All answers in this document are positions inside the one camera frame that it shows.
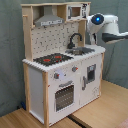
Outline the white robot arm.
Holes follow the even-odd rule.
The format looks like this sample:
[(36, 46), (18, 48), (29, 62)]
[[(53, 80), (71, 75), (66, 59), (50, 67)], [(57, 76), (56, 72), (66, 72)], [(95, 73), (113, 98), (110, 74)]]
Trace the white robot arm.
[(119, 32), (118, 17), (115, 15), (97, 13), (87, 17), (87, 31), (92, 45), (97, 43), (97, 33), (100, 29), (103, 29), (102, 40), (106, 44), (128, 39), (128, 32)]

